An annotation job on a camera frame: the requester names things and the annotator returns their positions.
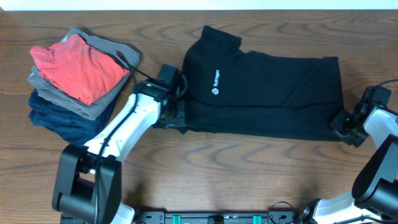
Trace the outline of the black polo shirt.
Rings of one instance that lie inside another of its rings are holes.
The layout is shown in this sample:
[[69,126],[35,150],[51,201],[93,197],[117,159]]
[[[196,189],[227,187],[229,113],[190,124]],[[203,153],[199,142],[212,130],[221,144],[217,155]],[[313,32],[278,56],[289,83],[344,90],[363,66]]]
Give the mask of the black polo shirt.
[[338,59],[275,57],[240,45],[240,37],[205,26],[187,51],[187,128],[336,141],[330,123],[343,109]]

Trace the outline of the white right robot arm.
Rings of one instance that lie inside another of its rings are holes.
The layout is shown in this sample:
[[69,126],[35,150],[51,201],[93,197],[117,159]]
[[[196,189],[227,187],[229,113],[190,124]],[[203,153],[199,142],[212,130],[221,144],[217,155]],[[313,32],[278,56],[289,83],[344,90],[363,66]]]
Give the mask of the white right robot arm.
[[397,113],[374,108],[363,127],[377,151],[351,192],[319,200],[304,223],[397,223]]

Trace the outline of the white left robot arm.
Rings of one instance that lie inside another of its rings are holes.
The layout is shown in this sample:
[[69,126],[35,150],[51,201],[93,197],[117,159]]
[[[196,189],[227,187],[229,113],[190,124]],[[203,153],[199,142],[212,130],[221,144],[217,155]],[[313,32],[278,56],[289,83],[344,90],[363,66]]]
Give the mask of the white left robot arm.
[[187,87],[140,82],[102,132],[82,147],[68,145],[58,163],[52,208],[83,223],[132,223],[135,210],[121,201],[122,164],[152,125],[178,114],[175,100]]

